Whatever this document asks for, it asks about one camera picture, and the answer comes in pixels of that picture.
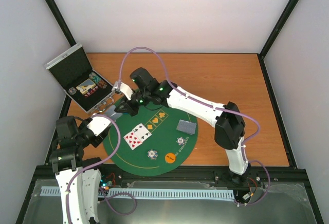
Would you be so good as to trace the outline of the deck of playing cards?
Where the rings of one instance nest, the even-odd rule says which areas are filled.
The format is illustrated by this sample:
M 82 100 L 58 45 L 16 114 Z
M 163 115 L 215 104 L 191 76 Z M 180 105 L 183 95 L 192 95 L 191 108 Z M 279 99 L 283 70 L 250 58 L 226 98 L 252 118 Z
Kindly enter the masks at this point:
M 104 115 L 108 116 L 109 118 L 111 118 L 113 121 L 116 121 L 118 120 L 122 115 L 123 113 L 117 113 L 115 111 L 115 106 L 112 105 L 111 107 L 109 107 L 105 112 L 104 112 Z

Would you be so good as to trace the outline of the four of clubs card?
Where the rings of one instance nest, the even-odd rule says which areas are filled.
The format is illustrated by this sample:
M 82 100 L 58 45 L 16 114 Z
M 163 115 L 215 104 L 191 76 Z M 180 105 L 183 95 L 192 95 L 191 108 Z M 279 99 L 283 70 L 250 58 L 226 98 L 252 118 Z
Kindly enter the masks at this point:
M 152 135 L 151 132 L 141 123 L 133 128 L 133 133 L 141 142 L 144 142 Z

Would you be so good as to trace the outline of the dealt blue-backed playing card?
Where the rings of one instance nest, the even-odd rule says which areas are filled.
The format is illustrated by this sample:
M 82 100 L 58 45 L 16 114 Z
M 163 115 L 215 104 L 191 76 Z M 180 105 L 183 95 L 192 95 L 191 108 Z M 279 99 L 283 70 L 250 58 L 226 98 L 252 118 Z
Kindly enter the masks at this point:
M 186 120 L 180 120 L 178 122 L 177 128 L 178 131 L 189 134 L 189 135 L 194 135 L 197 129 L 197 123 L 195 122 L 190 122 Z

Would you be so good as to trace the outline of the white blue chip stack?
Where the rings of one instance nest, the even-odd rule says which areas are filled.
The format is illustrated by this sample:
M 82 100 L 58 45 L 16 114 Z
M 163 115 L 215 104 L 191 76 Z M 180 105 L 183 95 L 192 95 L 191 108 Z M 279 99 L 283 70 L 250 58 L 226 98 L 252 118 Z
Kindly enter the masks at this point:
M 176 142 L 178 145 L 183 145 L 185 143 L 185 139 L 183 137 L 179 137 L 177 138 Z
M 151 160 L 156 160 L 157 157 L 158 157 L 158 152 L 157 152 L 156 150 L 151 149 L 151 150 L 149 150 L 149 151 L 147 152 L 147 156 L 148 156 L 148 158 L 150 158 Z

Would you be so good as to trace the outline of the orange big blind button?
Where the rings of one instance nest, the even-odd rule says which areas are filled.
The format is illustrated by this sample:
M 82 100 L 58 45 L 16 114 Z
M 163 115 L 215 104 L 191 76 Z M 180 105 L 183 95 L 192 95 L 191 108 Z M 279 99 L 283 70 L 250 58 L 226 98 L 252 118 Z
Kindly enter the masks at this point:
M 176 156 L 174 153 L 167 153 L 164 159 L 166 163 L 172 164 L 176 161 Z

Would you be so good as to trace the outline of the eight of hearts card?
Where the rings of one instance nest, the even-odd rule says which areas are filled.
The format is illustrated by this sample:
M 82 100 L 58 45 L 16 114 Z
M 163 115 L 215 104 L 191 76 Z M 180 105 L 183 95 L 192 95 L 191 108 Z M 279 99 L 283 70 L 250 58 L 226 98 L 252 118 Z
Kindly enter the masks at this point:
M 133 131 L 130 131 L 127 134 L 125 134 L 123 138 L 131 150 L 134 150 L 140 145 L 142 145 L 142 141 L 135 135 Z

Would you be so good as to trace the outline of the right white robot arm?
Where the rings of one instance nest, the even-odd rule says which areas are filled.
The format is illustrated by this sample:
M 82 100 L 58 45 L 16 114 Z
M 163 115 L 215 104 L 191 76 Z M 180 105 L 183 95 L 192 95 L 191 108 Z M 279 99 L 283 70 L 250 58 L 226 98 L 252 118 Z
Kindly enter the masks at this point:
M 117 113 L 135 116 L 141 106 L 152 102 L 200 118 L 214 128 L 214 141 L 226 151 L 230 171 L 240 176 L 246 173 L 248 163 L 242 151 L 245 122 L 236 104 L 214 103 L 187 92 L 169 80 L 158 82 L 142 67 L 134 70 L 130 79 L 137 85 L 136 90 L 122 81 L 115 82 L 112 88 L 113 92 L 124 95 L 115 109 Z

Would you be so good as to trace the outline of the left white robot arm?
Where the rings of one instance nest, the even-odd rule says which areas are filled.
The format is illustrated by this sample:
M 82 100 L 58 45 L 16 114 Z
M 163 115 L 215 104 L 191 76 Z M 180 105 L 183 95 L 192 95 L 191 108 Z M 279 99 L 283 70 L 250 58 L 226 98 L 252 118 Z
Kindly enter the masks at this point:
M 104 117 L 82 120 L 74 116 L 56 121 L 58 138 L 49 158 L 61 197 L 63 223 L 99 223 L 97 208 L 99 184 L 107 171 L 97 163 L 100 158 L 83 160 L 84 149 L 98 146 L 106 137 L 111 122 Z

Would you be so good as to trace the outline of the poker chips in case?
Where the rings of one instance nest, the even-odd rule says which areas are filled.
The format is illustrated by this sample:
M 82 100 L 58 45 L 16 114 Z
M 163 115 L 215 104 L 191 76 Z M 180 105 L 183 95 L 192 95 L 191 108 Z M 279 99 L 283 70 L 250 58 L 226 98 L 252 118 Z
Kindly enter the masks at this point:
M 103 89 L 107 88 L 107 83 L 106 83 L 106 82 L 105 82 L 100 76 L 98 76 L 96 73 L 91 72 L 91 73 L 89 74 L 89 78 L 90 78 L 93 82 L 95 82 L 95 84 L 96 84 L 97 86 L 99 86 L 100 88 L 103 88 Z

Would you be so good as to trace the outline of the aluminium poker case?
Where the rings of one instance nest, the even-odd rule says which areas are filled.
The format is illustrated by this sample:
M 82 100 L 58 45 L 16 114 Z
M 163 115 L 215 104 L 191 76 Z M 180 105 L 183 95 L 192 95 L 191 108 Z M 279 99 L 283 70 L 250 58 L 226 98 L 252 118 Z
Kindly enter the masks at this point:
M 96 110 L 111 96 L 113 85 L 94 70 L 80 43 L 73 45 L 46 63 L 45 68 L 60 84 L 65 94 L 75 101 L 86 113 Z M 107 83 L 107 88 L 103 89 L 98 86 L 99 89 L 89 97 L 84 97 L 78 90 L 75 95 L 71 96 L 68 90 L 71 87 L 76 88 L 79 84 L 87 80 L 91 72 L 100 76 Z

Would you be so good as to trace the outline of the red dice row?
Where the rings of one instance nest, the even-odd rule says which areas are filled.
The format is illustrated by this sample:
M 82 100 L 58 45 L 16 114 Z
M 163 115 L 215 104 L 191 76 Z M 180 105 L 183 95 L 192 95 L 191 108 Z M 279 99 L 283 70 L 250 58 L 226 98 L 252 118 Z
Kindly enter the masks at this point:
M 85 94 L 84 97 L 89 97 L 92 94 L 94 94 L 99 89 L 98 86 L 95 86 L 94 88 L 89 89 Z

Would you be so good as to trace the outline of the boxed card deck in case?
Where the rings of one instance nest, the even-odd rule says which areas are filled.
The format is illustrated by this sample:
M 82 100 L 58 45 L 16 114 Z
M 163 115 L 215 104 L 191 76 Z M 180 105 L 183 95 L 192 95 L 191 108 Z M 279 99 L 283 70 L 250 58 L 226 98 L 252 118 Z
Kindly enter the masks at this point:
M 81 93 L 81 94 L 86 94 L 88 91 L 96 86 L 95 82 L 92 81 L 91 79 L 87 79 L 81 84 L 79 84 L 76 89 Z

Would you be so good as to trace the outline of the round green poker mat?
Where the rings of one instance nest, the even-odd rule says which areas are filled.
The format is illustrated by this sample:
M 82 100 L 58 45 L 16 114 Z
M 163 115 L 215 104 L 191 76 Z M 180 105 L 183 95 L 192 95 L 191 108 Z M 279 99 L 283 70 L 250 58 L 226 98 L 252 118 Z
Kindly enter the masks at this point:
M 103 146 L 108 155 L 112 156 L 113 163 L 122 170 L 138 176 L 157 176 L 169 172 L 180 166 L 192 153 L 198 138 L 198 133 L 189 135 L 178 131 L 180 120 L 197 123 L 197 118 L 184 111 L 166 108 L 153 103 L 141 106 L 138 114 L 130 116 L 123 114 L 115 123 L 118 128 L 111 127 L 108 136 L 103 141 Z M 151 132 L 143 144 L 131 150 L 123 136 L 136 125 L 143 124 Z M 178 145 L 179 137 L 185 139 L 183 145 Z M 147 156 L 149 150 L 156 150 L 158 157 L 151 160 Z M 174 153 L 176 161 L 172 164 L 165 162 L 165 155 Z

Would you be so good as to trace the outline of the lone chip in case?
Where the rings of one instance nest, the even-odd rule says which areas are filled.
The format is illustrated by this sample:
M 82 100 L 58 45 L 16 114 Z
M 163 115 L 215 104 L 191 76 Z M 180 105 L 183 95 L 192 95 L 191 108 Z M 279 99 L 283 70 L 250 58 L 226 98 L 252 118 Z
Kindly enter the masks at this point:
M 73 96 L 73 95 L 75 95 L 75 94 L 77 93 L 77 89 L 74 88 L 74 87 L 71 87 L 71 88 L 68 90 L 68 93 L 69 93 L 71 96 Z

